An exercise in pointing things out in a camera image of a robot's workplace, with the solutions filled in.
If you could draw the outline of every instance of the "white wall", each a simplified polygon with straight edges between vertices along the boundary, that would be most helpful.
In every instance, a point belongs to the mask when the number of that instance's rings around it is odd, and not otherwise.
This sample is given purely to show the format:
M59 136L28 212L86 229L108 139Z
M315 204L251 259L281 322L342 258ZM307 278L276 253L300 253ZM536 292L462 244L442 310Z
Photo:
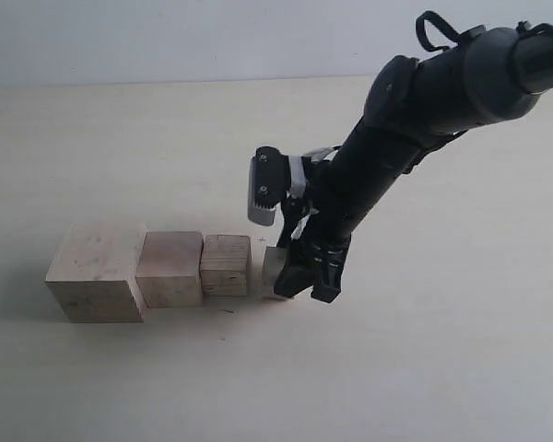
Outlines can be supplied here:
M372 74L458 29L553 23L553 0L0 0L0 86Z

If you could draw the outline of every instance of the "wooden cube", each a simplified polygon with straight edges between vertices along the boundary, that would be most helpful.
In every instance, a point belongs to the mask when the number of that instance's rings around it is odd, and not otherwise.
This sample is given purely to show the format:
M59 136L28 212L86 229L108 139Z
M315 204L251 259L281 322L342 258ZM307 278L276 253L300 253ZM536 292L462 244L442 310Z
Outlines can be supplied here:
M260 297L267 299L288 300L275 293L274 287L278 274L285 265L287 258L287 249L277 247L266 247L265 259L262 264L262 273L260 276L260 287L258 293Z
M201 257L201 282L205 295L247 296L251 259L250 237L207 236Z
M200 306L200 232L147 232L137 267L137 283L150 308Z
M146 226L72 225L45 277L71 322L143 322L135 271Z

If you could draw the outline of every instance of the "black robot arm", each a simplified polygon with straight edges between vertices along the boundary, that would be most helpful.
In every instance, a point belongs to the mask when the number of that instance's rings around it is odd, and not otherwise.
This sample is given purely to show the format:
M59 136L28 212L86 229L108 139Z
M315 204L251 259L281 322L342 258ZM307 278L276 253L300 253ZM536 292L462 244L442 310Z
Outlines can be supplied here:
M434 46L427 22L453 47ZM312 287L313 298L332 302L354 229L401 175L471 129L523 117L553 88L551 25L458 33L427 11L416 31L425 50L439 53L424 61L395 56L341 146L301 157L256 150L248 216L270 226L280 204L284 217L277 246L287 259L275 293L294 297Z

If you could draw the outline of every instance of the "light wooden block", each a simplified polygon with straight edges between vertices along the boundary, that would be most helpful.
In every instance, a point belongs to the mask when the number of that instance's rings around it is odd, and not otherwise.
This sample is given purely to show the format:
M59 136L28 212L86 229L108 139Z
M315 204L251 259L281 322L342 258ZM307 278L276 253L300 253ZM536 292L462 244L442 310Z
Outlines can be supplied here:
M135 271L146 238L140 224L74 224L45 277L71 322L143 322Z
M277 295L274 289L278 274L283 269L286 258L287 249L266 247L265 259L262 264L262 273L260 276L260 287L258 289L260 297L283 301L288 300L287 297Z
M201 282L205 295L247 296L251 260L250 237L207 236L201 257Z
M200 306L200 232L147 232L137 267L137 283L150 308Z

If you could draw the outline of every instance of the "white table surface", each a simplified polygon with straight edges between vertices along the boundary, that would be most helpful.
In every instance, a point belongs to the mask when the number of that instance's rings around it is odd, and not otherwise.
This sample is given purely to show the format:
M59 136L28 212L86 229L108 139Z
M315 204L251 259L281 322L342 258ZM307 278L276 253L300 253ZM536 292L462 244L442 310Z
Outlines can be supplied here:
M0 441L553 441L553 92L427 158L332 305L74 325L77 220L247 234L249 158L344 140L371 78L0 89Z

